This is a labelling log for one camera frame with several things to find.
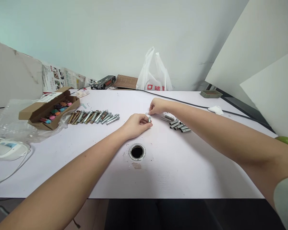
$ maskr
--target green object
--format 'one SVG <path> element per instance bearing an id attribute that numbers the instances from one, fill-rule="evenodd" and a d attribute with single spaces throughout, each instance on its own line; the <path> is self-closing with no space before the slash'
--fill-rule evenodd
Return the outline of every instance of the green object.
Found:
<path id="1" fill-rule="evenodd" d="M 275 139 L 277 139 L 281 142 L 284 142 L 285 144 L 288 144 L 288 137 L 279 136 L 279 137 L 276 137 Z"/>
<path id="2" fill-rule="evenodd" d="M 216 90 L 202 90 L 201 95 L 204 98 L 219 98 L 223 94 L 221 94 L 219 91 L 216 91 Z"/>
<path id="3" fill-rule="evenodd" d="M 56 112 L 58 112 L 58 110 L 51 110 L 52 114 L 55 114 Z"/>

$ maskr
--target white tissue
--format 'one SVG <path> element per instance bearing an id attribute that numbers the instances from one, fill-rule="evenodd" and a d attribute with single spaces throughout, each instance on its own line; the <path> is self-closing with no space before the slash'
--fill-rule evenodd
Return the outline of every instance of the white tissue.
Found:
<path id="1" fill-rule="evenodd" d="M 208 108 L 208 110 L 211 112 L 215 112 L 215 114 L 217 114 L 217 115 L 223 115 L 224 114 L 221 107 L 219 107 L 218 105 L 211 107 L 211 108 Z"/>

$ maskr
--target left arm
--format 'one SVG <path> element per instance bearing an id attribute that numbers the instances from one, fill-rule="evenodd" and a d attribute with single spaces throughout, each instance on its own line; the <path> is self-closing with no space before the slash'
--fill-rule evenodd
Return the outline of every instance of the left arm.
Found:
<path id="1" fill-rule="evenodd" d="M 64 229 L 79 212 L 121 145 L 152 126 L 147 121 L 145 114 L 132 115 L 121 128 L 46 180 L 0 223 L 0 230 Z"/>

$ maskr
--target black device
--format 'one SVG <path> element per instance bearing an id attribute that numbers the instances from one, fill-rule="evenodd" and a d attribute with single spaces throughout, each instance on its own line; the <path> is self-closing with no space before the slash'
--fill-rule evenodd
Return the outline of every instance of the black device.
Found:
<path id="1" fill-rule="evenodd" d="M 108 75 L 91 85 L 91 89 L 107 89 L 116 81 L 116 76 Z"/>

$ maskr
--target left hand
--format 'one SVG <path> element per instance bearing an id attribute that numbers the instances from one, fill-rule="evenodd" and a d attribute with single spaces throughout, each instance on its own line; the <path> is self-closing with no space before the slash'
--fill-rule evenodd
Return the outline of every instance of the left hand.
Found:
<path id="1" fill-rule="evenodd" d="M 122 131 L 123 135 L 128 139 L 132 139 L 152 126 L 152 123 L 148 123 L 148 117 L 145 114 L 135 113 L 129 117 L 122 127 L 120 127 L 120 131 Z"/>

